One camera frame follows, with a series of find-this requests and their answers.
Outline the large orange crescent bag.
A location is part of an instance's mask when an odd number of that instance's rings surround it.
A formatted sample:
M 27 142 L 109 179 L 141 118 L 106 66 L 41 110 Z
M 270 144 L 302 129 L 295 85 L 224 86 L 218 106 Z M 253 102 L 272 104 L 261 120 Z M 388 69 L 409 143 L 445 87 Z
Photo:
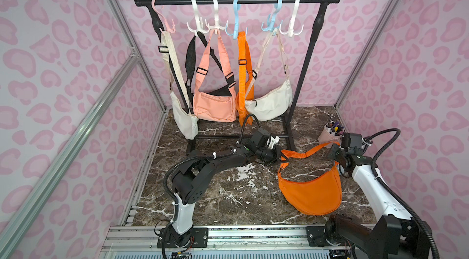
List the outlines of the large orange crescent bag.
M 288 159 L 305 159 L 329 143 L 317 145 L 305 153 L 283 150 L 282 164 L 277 171 L 278 186 L 294 208 L 305 215 L 322 216 L 334 212 L 342 202 L 342 188 L 336 162 L 330 170 L 309 182 L 292 182 L 282 177 L 282 170 L 289 165 Z

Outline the cream white crescent bag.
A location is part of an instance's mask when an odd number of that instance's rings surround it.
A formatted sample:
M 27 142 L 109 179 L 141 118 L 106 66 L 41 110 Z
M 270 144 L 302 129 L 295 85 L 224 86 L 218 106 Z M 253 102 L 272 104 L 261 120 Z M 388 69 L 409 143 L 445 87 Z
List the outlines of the cream white crescent bag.
M 293 102 L 293 90 L 289 77 L 289 69 L 288 65 L 285 62 L 287 55 L 284 49 L 284 45 L 282 43 L 281 32 L 279 28 L 274 28 L 273 31 L 271 31 L 270 34 L 267 35 L 267 38 L 265 39 L 262 46 L 260 58 L 252 72 L 254 79 L 251 80 L 250 84 L 248 85 L 247 92 L 251 92 L 254 89 L 254 83 L 256 82 L 258 74 L 261 70 L 264 55 L 273 37 L 276 37 L 278 40 L 280 59 L 283 64 L 283 73 L 286 76 L 286 80 L 283 82 L 282 85 L 271 90 L 269 93 L 260 98 L 255 98 L 253 100 L 244 100 L 244 105 L 247 112 L 256 116 L 257 119 L 260 121 L 272 120 L 281 116 L 287 111 L 287 109 Z

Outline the pink shoulder bag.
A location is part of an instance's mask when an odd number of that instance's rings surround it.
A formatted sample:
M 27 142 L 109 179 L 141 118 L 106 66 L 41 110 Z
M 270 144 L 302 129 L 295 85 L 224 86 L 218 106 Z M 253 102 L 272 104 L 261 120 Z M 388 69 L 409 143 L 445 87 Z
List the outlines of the pink shoulder bag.
M 195 89 L 194 89 L 194 114 L 203 120 L 213 122 L 234 122 L 236 120 L 236 91 L 235 76 L 232 72 L 228 54 L 221 35 L 216 34 L 218 44 L 219 60 L 221 62 L 222 71 L 228 88 L 227 96 L 211 95 L 201 92 L 199 89 L 203 84 L 210 65 L 210 43 L 215 31 L 210 31 L 208 44 L 203 53 L 199 66 L 196 69 Z

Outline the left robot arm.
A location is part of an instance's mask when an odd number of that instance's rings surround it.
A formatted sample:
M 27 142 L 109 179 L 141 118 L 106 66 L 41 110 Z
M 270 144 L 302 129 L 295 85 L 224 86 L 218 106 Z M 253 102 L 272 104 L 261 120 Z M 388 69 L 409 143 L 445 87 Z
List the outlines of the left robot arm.
M 165 173 L 162 186 L 172 199 L 174 212 L 170 222 L 158 235 L 163 254 L 170 241 L 178 248 L 185 248 L 195 240 L 195 204 L 203 197 L 215 175 L 232 168 L 244 167 L 257 160 L 265 166 L 273 166 L 287 159 L 279 145 L 280 137 L 262 128 L 253 114 L 248 116 L 258 125 L 251 137 L 244 137 L 247 124 L 244 121 L 234 146 L 207 155 L 194 150 Z

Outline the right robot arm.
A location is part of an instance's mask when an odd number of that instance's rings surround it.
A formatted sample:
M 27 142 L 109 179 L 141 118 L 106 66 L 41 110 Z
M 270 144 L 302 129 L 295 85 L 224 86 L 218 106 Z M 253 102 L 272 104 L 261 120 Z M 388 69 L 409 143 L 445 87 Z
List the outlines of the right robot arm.
M 380 131 L 393 133 L 391 139 L 373 156 L 365 155 L 377 134 L 344 133 L 339 145 L 332 145 L 329 158 L 361 188 L 377 219 L 373 228 L 354 222 L 350 217 L 332 215 L 324 229 L 324 240 L 331 246 L 350 242 L 370 259 L 437 259 L 440 256 L 427 222 L 384 181 L 377 160 L 401 133 L 397 128 Z

